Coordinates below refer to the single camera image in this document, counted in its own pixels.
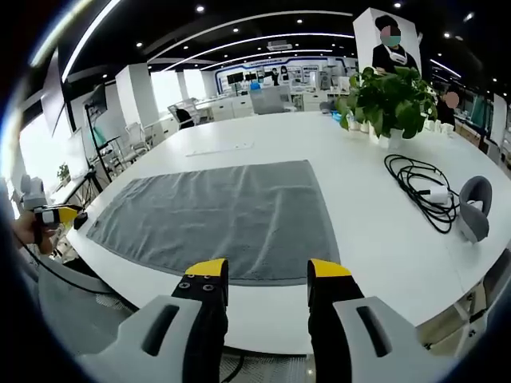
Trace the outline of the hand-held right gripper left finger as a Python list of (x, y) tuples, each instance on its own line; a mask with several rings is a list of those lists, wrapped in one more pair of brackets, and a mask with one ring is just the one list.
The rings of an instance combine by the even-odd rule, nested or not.
[(218, 382), (227, 307), (227, 259), (197, 263), (170, 295), (123, 321), (112, 344), (78, 363), (95, 382)]

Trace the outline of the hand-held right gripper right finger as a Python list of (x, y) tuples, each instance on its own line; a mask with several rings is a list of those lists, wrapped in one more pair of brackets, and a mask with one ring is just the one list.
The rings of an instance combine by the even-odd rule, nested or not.
[(455, 366), (428, 351), (398, 312), (364, 296), (338, 263), (308, 261), (307, 304), (317, 382), (438, 382)]

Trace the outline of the person's left hand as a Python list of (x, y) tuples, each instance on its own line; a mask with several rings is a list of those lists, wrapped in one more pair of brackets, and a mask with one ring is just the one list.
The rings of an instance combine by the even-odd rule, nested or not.
[(35, 223), (36, 218), (32, 211), (24, 211), (16, 220), (11, 222), (15, 246), (21, 249), (24, 244), (36, 244), (42, 254), (48, 255), (53, 251), (51, 237), (54, 231), (48, 227), (39, 228), (41, 240), (37, 241), (35, 239)]

